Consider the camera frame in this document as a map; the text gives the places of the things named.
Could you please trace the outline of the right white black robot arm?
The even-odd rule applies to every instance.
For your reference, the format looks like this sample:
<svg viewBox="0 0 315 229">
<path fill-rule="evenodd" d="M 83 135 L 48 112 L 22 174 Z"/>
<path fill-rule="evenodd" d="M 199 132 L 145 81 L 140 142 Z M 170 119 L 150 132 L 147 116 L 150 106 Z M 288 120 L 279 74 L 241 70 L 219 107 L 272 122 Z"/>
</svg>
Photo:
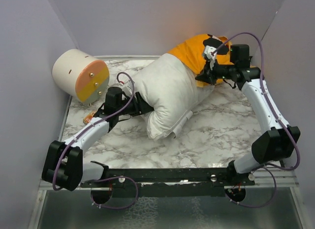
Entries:
<svg viewBox="0 0 315 229">
<path fill-rule="evenodd" d="M 251 66 L 249 51 L 246 44 L 233 45 L 230 48 L 231 63 L 220 65 L 216 48 L 207 45 L 202 53 L 206 64 L 195 78 L 211 85 L 218 79 L 233 81 L 247 97 L 258 119 L 262 135 L 252 144 L 251 153 L 231 163 L 232 170 L 226 173 L 231 185 L 238 185 L 245 173 L 259 166 L 289 158 L 301 134 L 298 127 L 291 126 L 281 115 L 268 93 L 265 80 L 261 79 L 260 68 Z"/>
</svg>

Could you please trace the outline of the white pillow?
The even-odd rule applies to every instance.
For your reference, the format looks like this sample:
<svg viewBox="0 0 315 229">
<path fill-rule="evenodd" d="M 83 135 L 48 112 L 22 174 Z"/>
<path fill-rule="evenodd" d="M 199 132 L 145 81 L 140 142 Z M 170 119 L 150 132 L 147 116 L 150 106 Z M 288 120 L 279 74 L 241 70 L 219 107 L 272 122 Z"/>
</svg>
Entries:
<svg viewBox="0 0 315 229">
<path fill-rule="evenodd" d="M 153 108 L 144 115 L 147 134 L 158 140 L 178 135 L 192 109 L 207 98 L 213 86 L 198 87 L 193 72 L 168 53 L 133 76 L 135 91 Z"/>
</svg>

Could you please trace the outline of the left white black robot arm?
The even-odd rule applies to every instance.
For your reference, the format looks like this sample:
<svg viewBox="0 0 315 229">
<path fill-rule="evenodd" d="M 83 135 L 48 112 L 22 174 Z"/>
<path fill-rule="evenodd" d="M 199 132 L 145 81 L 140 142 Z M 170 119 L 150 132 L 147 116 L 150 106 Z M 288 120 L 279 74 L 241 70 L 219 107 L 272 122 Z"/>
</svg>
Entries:
<svg viewBox="0 0 315 229">
<path fill-rule="evenodd" d="M 52 183 L 53 189 L 75 190 L 81 183 L 93 181 L 103 187 L 108 183 L 108 166 L 96 161 L 83 162 L 84 153 L 119 122 L 119 117 L 143 115 L 153 111 L 139 92 L 127 96 L 121 88 L 110 87 L 105 101 L 92 119 L 74 136 L 65 141 L 53 141 L 48 148 L 42 180 Z"/>
</svg>

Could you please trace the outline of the orange Mickey Mouse pillowcase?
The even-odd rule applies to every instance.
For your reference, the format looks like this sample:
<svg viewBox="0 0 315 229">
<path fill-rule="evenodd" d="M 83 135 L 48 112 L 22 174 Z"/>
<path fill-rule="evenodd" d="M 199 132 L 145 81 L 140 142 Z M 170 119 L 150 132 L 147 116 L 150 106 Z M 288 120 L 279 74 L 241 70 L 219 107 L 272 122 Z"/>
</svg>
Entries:
<svg viewBox="0 0 315 229">
<path fill-rule="evenodd" d="M 246 82 L 260 77 L 261 70 L 251 66 L 250 47 L 232 44 L 224 36 L 195 35 L 170 49 L 168 54 L 182 62 L 194 75 L 198 87 L 234 82 L 242 89 Z"/>
</svg>

